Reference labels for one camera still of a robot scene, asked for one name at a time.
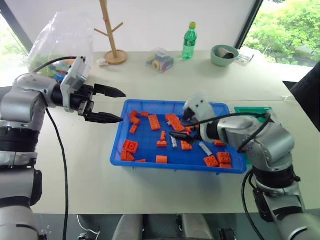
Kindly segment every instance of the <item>bottle label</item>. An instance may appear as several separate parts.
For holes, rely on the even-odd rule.
[[[184,40],[184,45],[187,46],[187,47],[193,47],[194,45],[196,45],[196,41],[195,40],[185,39]]]

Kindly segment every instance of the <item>teal bowl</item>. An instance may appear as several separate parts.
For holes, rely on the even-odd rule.
[[[217,56],[216,52],[217,52],[218,48],[224,48],[224,49],[228,50],[229,52],[233,53],[234,58],[226,59],[226,58],[221,58],[221,57]],[[234,47],[228,46],[228,45],[217,45],[217,46],[214,46],[211,50],[211,62],[214,65],[217,65],[219,67],[226,67],[226,66],[232,64],[238,56],[239,56],[238,50],[235,49]]]

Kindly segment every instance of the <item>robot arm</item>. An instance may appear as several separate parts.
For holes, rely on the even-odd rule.
[[[94,113],[96,94],[120,98],[112,87],[85,85],[85,58],[77,57],[61,84],[37,73],[19,76],[12,87],[0,90],[0,238],[46,239],[40,236],[30,206],[42,195],[42,173],[35,170],[36,146],[47,108],[77,111],[88,122],[117,123],[111,113]]]
[[[272,121],[261,123],[252,116],[214,119],[213,112],[202,95],[195,95],[186,102],[182,119],[193,122],[189,126],[197,126],[194,128],[197,133],[193,137],[178,132],[171,135],[190,143],[220,140],[247,153],[252,162],[256,183],[253,194],[261,218],[274,222],[284,240],[320,239],[320,220],[304,213],[300,178],[292,165],[291,151],[295,145],[292,135]]]

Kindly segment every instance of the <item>white wall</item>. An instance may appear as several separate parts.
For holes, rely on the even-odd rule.
[[[92,26],[106,32],[99,0],[5,0],[34,42],[58,11],[89,14]],[[150,51],[156,47],[181,50],[189,22],[197,23],[196,50],[218,44],[234,46],[255,0],[108,0],[118,49]],[[94,33],[94,50],[108,51],[107,37]]]

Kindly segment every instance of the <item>table surface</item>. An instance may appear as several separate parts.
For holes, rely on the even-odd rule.
[[[234,63],[222,69],[209,64],[206,54],[201,52],[203,58],[195,54],[192,62],[176,60],[172,69],[159,74],[144,66],[149,54],[129,53],[128,62],[121,66],[94,66],[87,83],[119,88],[130,99],[185,101],[194,92],[201,91],[211,101],[227,104],[231,111],[234,107],[272,107],[295,139],[294,168],[302,179],[300,188],[306,208],[320,208],[320,134],[294,98],[279,98],[290,95],[281,81],[277,84],[277,79],[273,78],[267,84],[267,68],[252,62],[253,65],[246,67]],[[96,58],[101,56],[102,53],[95,55]],[[96,96],[93,100],[95,112],[120,116],[126,98]],[[244,212],[241,201],[243,175],[113,166],[110,155],[117,123],[85,122],[76,113],[66,113],[62,108],[50,111],[66,151],[71,214]],[[37,152],[36,169],[42,171],[43,193],[32,209],[35,213],[63,214],[62,154],[47,116]],[[249,211],[257,212],[249,187],[246,195]]]

